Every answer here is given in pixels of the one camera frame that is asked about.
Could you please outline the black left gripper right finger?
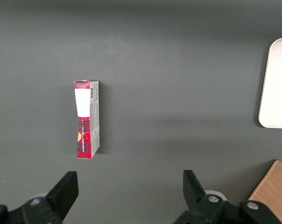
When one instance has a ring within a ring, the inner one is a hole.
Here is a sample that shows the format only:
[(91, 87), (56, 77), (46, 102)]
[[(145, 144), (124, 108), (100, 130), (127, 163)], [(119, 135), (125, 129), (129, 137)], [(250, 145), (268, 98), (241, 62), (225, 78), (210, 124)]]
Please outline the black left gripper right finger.
[(207, 194), (192, 170), (183, 171), (183, 195), (188, 206), (176, 224), (278, 224), (268, 206), (242, 201), (234, 206), (216, 194)]

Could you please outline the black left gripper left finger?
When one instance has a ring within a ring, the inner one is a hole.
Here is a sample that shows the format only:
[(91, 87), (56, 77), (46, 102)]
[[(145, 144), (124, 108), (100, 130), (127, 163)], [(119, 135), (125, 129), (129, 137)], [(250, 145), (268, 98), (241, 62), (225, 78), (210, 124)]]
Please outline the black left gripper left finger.
[(61, 224), (78, 197), (78, 175), (68, 171), (46, 194), (15, 210), (0, 204), (0, 224)]

